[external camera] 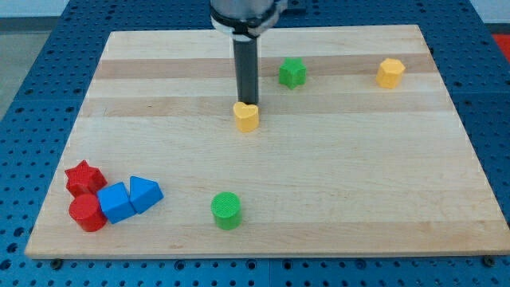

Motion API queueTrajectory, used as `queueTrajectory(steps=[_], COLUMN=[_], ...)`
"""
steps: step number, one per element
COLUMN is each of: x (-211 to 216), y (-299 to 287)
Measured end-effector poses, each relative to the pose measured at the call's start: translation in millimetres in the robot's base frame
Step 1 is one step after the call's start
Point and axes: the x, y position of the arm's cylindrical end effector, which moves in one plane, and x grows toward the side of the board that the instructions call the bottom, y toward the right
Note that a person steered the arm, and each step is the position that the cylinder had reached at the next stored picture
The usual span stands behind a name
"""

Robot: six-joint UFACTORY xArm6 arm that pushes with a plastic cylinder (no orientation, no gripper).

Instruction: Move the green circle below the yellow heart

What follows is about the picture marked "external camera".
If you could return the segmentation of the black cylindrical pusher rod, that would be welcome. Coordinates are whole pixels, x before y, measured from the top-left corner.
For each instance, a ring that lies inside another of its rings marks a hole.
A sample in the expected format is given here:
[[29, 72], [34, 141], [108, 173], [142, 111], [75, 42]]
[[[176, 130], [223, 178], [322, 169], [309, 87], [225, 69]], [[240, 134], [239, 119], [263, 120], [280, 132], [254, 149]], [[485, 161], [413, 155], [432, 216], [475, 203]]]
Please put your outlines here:
[[237, 98], [245, 104], [258, 104], [257, 40], [233, 41]]

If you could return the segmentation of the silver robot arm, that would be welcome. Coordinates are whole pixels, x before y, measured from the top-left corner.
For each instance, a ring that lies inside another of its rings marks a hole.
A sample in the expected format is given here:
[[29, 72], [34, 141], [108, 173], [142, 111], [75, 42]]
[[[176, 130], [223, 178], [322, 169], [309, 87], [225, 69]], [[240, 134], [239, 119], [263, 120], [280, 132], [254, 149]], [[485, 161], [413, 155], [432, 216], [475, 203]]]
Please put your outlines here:
[[232, 39], [240, 102], [259, 102], [257, 39], [276, 25], [287, 7], [287, 0], [210, 0], [214, 28]]

